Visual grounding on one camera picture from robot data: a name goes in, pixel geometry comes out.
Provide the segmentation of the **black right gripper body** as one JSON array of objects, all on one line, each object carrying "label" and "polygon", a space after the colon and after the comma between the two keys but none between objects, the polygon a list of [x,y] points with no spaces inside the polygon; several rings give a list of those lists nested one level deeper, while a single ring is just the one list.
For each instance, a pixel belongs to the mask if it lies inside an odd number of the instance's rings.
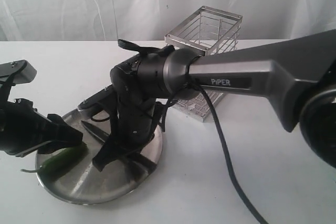
[{"label": "black right gripper body", "polygon": [[104,144],[106,155],[129,156],[140,152],[154,138],[163,114],[163,104],[155,99],[135,104],[115,89],[112,89],[108,102],[105,109],[110,116],[111,133]]}]

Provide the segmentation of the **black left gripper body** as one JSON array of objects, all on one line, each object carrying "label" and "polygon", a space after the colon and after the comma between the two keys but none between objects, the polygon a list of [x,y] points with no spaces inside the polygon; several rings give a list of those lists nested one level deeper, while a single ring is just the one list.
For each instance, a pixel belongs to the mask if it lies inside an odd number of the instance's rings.
[{"label": "black left gripper body", "polygon": [[1,150],[25,157],[51,143],[52,122],[33,108],[33,102],[19,98],[1,105]]}]

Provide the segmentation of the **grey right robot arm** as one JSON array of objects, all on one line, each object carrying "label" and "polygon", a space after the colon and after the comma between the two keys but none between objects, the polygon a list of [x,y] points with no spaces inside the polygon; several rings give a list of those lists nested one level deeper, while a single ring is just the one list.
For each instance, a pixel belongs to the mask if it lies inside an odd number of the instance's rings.
[{"label": "grey right robot arm", "polygon": [[335,166],[335,30],[214,56],[142,47],[118,40],[135,56],[110,71],[111,135],[93,158],[98,170],[146,145],[168,105],[206,90],[264,97],[282,127],[300,126],[313,152]]}]

